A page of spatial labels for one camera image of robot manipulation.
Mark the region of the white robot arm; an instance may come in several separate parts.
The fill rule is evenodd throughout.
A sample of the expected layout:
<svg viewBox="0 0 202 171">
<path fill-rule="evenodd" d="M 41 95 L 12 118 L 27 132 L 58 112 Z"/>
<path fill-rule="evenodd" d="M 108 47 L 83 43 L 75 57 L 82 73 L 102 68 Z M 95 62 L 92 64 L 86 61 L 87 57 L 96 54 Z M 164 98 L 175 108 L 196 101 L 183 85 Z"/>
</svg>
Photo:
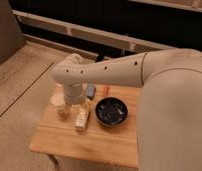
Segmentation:
<svg viewBox="0 0 202 171">
<path fill-rule="evenodd" d="M 139 171 L 202 171 L 201 51 L 150 51 L 91 64 L 74 53 L 52 77 L 69 104 L 84 100 L 84 83 L 139 88 Z"/>
</svg>

